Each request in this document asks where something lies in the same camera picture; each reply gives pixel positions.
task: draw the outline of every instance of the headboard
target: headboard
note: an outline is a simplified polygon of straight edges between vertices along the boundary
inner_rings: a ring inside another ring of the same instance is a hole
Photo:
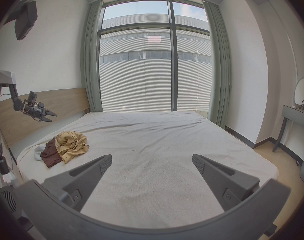
[[[28,94],[19,97],[24,101],[24,99],[27,99]],[[82,110],[87,110],[90,107],[85,88],[37,92],[36,101],[44,103],[46,109],[58,115],[57,117],[47,116],[53,122]],[[22,112],[15,111],[10,98],[0,102],[0,130],[7,149],[49,124],[51,122],[37,122]]]

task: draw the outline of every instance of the wooden floor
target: wooden floor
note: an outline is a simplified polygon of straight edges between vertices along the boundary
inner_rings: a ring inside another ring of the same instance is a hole
[[[279,170],[278,181],[291,188],[291,194],[286,204],[274,221],[278,230],[287,221],[301,201],[304,195],[304,183],[299,177],[300,167],[296,165],[295,160],[280,148],[273,153],[273,147],[274,144],[267,142],[255,148],[254,151],[273,163]],[[268,239],[266,235],[260,238],[260,240],[266,239]]]

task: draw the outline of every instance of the blue sky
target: blue sky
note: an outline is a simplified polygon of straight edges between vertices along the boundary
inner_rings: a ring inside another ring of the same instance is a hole
[[[182,3],[173,3],[174,14],[183,15],[201,20],[208,21],[206,18],[205,10],[196,6],[186,5]],[[105,10],[104,19],[115,18],[130,14],[140,13],[168,13],[168,6],[166,1],[140,1],[116,4],[109,6]]]

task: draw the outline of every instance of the building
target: building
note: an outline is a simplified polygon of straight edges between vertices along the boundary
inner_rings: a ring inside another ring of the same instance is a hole
[[[177,24],[208,30],[206,21],[176,15]],[[134,14],[103,21],[102,29],[169,22],[167,14]],[[212,83],[210,36],[177,30],[178,110],[208,111]],[[103,110],[170,111],[170,30],[133,29],[101,36],[99,77]]]

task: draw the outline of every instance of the bed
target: bed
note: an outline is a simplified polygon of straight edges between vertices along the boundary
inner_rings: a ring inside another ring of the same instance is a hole
[[[88,137],[87,153],[47,168],[34,149],[63,130]],[[260,179],[277,168],[195,112],[92,112],[27,147],[17,158],[24,181],[44,179],[111,154],[113,164],[81,213],[127,227],[167,228],[212,218],[223,209],[192,163],[200,154]]]

